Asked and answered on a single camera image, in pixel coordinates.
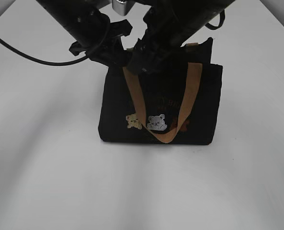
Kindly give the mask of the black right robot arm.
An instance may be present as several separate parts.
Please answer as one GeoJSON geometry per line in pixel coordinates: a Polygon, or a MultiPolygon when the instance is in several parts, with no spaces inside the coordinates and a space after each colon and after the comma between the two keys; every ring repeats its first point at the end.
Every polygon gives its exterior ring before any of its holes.
{"type": "Polygon", "coordinates": [[[150,6],[143,21],[147,25],[135,44],[126,68],[133,74],[163,69],[168,57],[201,28],[219,29],[225,9],[234,0],[141,0],[150,6]]]}

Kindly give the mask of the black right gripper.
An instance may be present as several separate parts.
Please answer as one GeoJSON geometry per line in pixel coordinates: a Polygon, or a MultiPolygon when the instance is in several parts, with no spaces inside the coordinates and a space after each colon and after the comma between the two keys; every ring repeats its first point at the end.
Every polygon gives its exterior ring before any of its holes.
{"type": "Polygon", "coordinates": [[[146,14],[143,21],[147,28],[126,66],[134,75],[160,71],[167,57],[183,43],[179,38],[182,26],[174,14],[146,14]]]}

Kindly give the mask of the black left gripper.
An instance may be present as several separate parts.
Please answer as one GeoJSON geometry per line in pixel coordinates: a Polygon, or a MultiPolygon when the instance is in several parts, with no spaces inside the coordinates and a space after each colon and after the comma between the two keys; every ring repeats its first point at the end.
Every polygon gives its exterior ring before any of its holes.
{"type": "Polygon", "coordinates": [[[130,35],[128,20],[111,22],[103,13],[79,13],[68,17],[68,33],[75,39],[69,52],[110,66],[125,66],[129,53],[124,50],[121,37],[130,35]]]}

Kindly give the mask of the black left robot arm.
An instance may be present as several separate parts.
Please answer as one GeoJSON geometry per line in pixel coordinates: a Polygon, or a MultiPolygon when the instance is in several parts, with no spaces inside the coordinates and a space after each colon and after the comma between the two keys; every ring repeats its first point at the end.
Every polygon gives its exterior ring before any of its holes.
{"type": "Polygon", "coordinates": [[[128,36],[128,20],[111,22],[90,0],[39,0],[38,3],[76,40],[69,51],[84,53],[92,61],[106,66],[124,67],[131,58],[121,36],[128,36]]]}

